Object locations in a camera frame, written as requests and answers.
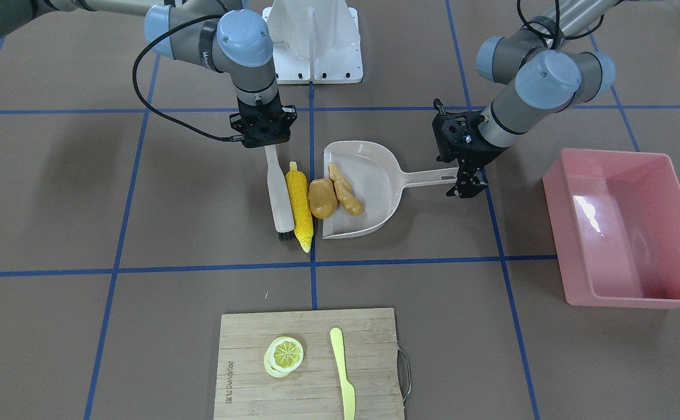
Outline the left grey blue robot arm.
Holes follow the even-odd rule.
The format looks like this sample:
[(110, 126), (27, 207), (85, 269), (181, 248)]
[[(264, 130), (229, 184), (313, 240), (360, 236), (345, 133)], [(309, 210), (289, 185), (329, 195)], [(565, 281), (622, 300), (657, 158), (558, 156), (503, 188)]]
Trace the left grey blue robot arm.
[(489, 184), (482, 170), (522, 135), (551, 114), (588, 103), (609, 90), (616, 77), (612, 59), (601, 51), (566, 53), (562, 47), (603, 24), (615, 1), (556, 1), (526, 19), (510, 37), (492, 37), (476, 56), (478, 74), (503, 89), (481, 111), (447, 111), (433, 101), (431, 127), (437, 160), (455, 162), (449, 197), (473, 198)]

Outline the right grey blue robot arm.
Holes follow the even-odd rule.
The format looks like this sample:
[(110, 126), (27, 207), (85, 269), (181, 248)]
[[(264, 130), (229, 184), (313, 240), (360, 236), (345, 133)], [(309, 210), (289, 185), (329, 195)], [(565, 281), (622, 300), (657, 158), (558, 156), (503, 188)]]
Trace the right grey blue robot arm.
[(192, 125), (159, 111), (138, 85), (138, 69), (154, 53), (228, 74), (238, 112), (229, 123), (235, 135), (207, 135), (246, 148), (286, 143), (297, 110), (282, 104), (273, 41), (259, 13), (241, 1), (0, 1), (0, 40), (47, 13), (110, 12), (141, 16), (146, 46), (132, 64), (132, 87), (150, 112), (192, 130)]

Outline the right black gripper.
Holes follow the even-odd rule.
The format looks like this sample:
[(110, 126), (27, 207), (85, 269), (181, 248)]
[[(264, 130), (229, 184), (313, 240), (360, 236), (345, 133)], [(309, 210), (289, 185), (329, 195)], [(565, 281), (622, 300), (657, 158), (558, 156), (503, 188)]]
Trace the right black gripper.
[(241, 142), (246, 148), (287, 143), (291, 139), (291, 126), (297, 119), (297, 109), (292, 104), (282, 104), (276, 96), (268, 103), (246, 104), (241, 99), (238, 113), (229, 116), (231, 128), (238, 132), (230, 140)]

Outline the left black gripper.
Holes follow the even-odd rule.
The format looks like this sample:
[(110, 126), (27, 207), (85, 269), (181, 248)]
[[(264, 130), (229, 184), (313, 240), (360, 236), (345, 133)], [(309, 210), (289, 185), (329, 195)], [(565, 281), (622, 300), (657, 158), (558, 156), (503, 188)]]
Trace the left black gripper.
[(484, 138), (479, 125), (486, 122), (481, 111), (452, 113), (445, 109), (441, 99), (433, 99), (436, 115), (431, 122), (438, 147), (437, 160), (443, 163), (457, 161), (451, 196), (473, 198), (489, 188), (482, 168), (497, 159), (505, 147), (496, 146)]

